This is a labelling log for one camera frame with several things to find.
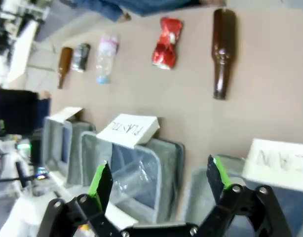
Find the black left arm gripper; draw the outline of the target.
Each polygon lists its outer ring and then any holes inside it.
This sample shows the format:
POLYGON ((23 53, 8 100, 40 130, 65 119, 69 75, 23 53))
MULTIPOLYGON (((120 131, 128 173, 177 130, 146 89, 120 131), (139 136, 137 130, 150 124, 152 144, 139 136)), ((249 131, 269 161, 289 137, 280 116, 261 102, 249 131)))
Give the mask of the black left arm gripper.
POLYGON ((49 115, 47 91, 0 89, 0 135, 31 135, 49 115))

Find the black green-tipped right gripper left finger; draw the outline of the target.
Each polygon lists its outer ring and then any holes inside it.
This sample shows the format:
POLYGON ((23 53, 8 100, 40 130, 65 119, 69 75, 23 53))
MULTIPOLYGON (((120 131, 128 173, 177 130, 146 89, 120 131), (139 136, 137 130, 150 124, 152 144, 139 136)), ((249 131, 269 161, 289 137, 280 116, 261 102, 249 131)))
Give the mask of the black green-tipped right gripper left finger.
POLYGON ((51 200, 38 231, 39 237, 72 237, 82 225, 88 225, 97 237, 136 237, 133 228, 118 230, 105 216, 113 186, 108 164, 98 167, 94 194, 81 194, 71 201, 51 200))

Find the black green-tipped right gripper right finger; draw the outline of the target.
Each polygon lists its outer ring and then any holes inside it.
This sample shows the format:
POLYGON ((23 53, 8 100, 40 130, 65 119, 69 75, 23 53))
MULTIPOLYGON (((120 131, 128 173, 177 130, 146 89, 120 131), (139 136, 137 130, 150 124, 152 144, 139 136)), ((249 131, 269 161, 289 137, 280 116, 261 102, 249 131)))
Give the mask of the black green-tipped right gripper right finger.
POLYGON ((288 237, 290 228, 273 189, 232 183, 219 156, 208 157, 206 176, 216 205, 198 227, 203 237, 222 237, 236 216, 246 217, 256 237, 288 237))

